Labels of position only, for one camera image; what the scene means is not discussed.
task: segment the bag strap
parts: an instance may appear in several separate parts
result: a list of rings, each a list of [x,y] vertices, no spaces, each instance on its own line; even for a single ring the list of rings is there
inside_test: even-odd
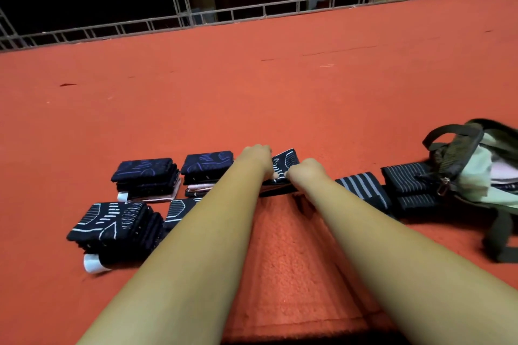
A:
[[[497,262],[518,263],[518,247],[508,247],[513,233],[513,218],[508,211],[496,209],[495,222],[482,240],[486,253]]]
[[[470,126],[463,126],[463,125],[446,125],[437,127],[435,130],[432,130],[428,135],[426,135],[426,138],[423,140],[423,145],[426,148],[426,150],[432,150],[435,149],[435,146],[432,146],[432,143],[434,140],[436,140],[438,137],[447,134],[447,133],[453,133],[457,135],[465,135],[470,136],[472,138],[476,138],[480,135],[481,130],[478,130],[476,128],[470,127]]]

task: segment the green bag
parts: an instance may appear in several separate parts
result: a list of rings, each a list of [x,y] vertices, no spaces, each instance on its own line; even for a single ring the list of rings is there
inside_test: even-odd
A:
[[[449,143],[434,143],[446,133]],[[491,184],[491,166],[503,159],[518,168],[518,131],[497,121],[473,119],[431,131],[423,141],[434,164],[429,177],[439,184],[437,193],[453,195],[465,203],[496,212],[496,220],[483,239],[487,254],[497,262],[518,263],[518,248],[508,247],[513,217],[518,215],[518,191],[502,191]]]

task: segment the orange carpet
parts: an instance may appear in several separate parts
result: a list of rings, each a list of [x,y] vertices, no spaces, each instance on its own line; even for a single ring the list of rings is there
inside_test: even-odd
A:
[[[333,178],[381,179],[422,159],[436,126],[518,126],[517,13],[518,0],[416,0],[1,54],[0,342],[74,343],[133,275],[88,275],[65,240],[116,197],[121,160],[264,143]],[[480,230],[414,228],[518,288]],[[260,200],[225,340],[391,328],[318,215]]]

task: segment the zipper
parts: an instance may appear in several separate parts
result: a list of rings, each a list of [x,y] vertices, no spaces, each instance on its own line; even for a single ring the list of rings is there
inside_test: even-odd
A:
[[[451,180],[448,177],[441,178],[441,185],[437,189],[437,195],[445,196],[446,192],[450,189]]]

